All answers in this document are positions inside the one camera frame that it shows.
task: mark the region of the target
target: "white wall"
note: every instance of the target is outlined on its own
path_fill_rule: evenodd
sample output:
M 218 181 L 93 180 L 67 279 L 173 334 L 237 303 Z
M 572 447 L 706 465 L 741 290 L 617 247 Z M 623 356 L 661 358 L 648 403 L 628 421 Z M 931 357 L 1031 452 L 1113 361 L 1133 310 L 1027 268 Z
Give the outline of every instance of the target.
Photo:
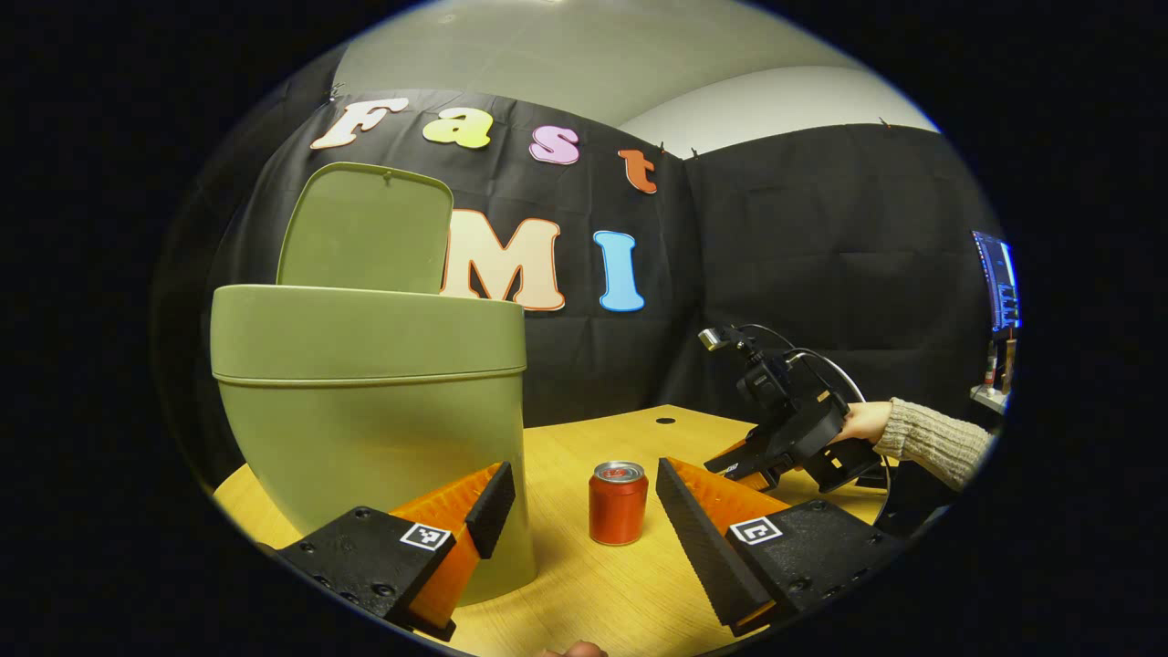
M 863 69 L 771 12 L 729 0 L 440 0 L 355 39 L 345 94 L 460 89 L 618 126 L 751 71 Z
M 620 125 L 680 158 L 808 127 L 855 123 L 940 132 L 878 76 L 834 67 L 791 67 L 702 87 Z

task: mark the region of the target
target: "can lid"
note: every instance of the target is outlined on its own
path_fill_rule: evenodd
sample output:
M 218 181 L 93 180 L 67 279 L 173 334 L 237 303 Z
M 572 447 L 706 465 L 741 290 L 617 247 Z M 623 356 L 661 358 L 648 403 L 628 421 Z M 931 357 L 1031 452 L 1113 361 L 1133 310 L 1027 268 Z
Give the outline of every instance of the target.
M 597 479 L 614 484 L 627 484 L 645 476 L 645 469 L 632 461 L 605 461 L 592 471 Z

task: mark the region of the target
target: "letter m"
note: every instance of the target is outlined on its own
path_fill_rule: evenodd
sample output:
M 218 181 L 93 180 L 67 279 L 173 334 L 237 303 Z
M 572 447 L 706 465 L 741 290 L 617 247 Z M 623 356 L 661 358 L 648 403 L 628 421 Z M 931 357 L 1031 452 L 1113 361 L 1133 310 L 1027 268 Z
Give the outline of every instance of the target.
M 555 242 L 559 226 L 542 219 L 526 219 L 505 248 L 482 213 L 454 210 L 446 245 L 446 272 L 442 295 L 478 298 L 471 288 L 477 274 L 487 297 L 506 300 L 521 276 L 514 302 L 527 310 L 559 310 L 564 296 L 556 288 Z

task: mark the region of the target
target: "wooden table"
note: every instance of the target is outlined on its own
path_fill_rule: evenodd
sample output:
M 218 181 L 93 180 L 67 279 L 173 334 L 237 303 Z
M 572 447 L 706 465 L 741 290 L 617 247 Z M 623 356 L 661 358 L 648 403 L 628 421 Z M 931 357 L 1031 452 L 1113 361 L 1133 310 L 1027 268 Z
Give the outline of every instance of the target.
M 658 423 L 660 417 L 676 422 Z M 592 641 L 611 657 L 691 656 L 735 641 L 718 624 L 653 486 L 658 458 L 701 465 L 742 440 L 751 424 L 662 406 L 523 431 L 528 504 L 540 574 L 501 597 L 454 611 L 449 645 L 484 657 L 530 657 Z M 621 547 L 588 535 L 588 479 L 596 464 L 625 459 L 649 476 L 645 531 Z M 822 497 L 872 523 L 884 492 L 847 485 L 828 496 L 806 472 L 784 475 L 772 495 L 788 504 Z M 277 548 L 301 534 L 243 465 L 215 499 L 253 540 Z

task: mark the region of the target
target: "bottle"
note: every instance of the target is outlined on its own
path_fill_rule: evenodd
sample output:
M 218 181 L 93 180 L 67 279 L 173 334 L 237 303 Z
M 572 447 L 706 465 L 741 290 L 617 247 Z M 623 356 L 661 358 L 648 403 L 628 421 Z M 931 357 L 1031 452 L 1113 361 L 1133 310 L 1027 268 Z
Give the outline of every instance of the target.
M 994 387 L 994 372 L 997 371 L 997 345 L 993 340 L 989 341 L 989 353 L 986 357 L 986 387 Z

